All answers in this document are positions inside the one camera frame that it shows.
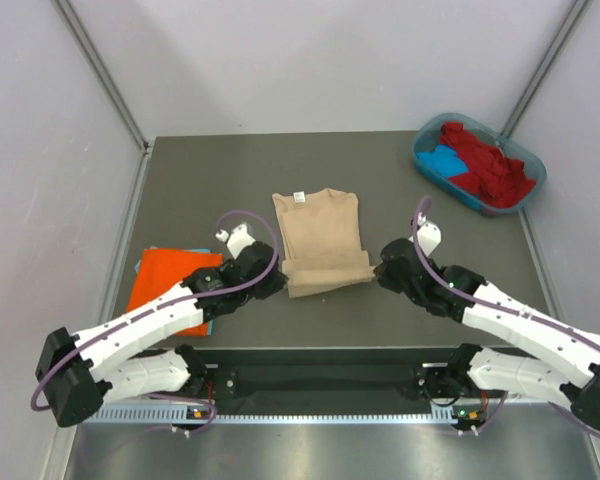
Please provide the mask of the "beige t shirt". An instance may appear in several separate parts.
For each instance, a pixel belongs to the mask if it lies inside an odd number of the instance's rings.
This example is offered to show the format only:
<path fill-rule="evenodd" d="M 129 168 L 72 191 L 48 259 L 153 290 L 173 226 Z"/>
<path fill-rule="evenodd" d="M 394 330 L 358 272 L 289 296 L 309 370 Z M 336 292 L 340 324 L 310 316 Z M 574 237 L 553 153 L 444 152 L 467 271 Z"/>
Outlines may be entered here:
<path fill-rule="evenodd" d="M 284 247 L 282 271 L 291 298 L 326 293 L 374 279 L 359 229 L 358 197 L 325 188 L 272 195 Z"/>

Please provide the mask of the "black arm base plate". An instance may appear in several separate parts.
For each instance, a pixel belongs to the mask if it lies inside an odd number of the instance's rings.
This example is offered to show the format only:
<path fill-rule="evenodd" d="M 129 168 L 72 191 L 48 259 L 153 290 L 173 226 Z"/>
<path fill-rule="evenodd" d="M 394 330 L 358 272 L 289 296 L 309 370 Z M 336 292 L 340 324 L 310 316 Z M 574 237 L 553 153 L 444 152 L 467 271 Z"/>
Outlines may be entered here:
<path fill-rule="evenodd" d="M 203 348 L 214 399 L 261 393 L 380 393 L 407 401 L 478 398 L 452 348 Z"/>

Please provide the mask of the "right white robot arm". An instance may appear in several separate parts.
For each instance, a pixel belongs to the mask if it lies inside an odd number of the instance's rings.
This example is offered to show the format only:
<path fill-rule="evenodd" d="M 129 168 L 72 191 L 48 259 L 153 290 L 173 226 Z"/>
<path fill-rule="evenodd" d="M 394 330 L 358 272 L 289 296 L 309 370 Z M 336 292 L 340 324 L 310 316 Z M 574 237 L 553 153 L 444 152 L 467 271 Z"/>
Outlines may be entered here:
<path fill-rule="evenodd" d="M 429 314 L 482 330 L 524 351 L 507 355 L 463 344 L 434 377 L 455 396 L 499 390 L 545 400 L 600 432 L 600 335 L 571 329 L 524 307 L 483 276 L 459 265 L 439 267 L 410 239 L 386 245 L 379 285 L 406 295 Z"/>

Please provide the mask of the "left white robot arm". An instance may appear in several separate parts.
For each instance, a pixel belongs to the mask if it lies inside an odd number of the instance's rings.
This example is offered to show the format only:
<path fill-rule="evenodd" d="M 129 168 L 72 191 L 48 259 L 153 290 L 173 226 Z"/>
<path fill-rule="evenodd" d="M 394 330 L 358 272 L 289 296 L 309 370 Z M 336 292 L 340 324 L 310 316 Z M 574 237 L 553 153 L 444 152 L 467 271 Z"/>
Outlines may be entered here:
<path fill-rule="evenodd" d="M 159 349 L 177 335 L 205 336 L 210 321 L 286 283 L 275 248 L 249 240 L 229 257 L 168 248 L 142 254 L 124 313 L 98 327 L 59 328 L 44 343 L 35 376 L 36 411 L 49 410 L 60 427 L 78 425 L 103 406 L 153 394 L 178 393 L 208 401 L 208 369 L 191 346 Z"/>

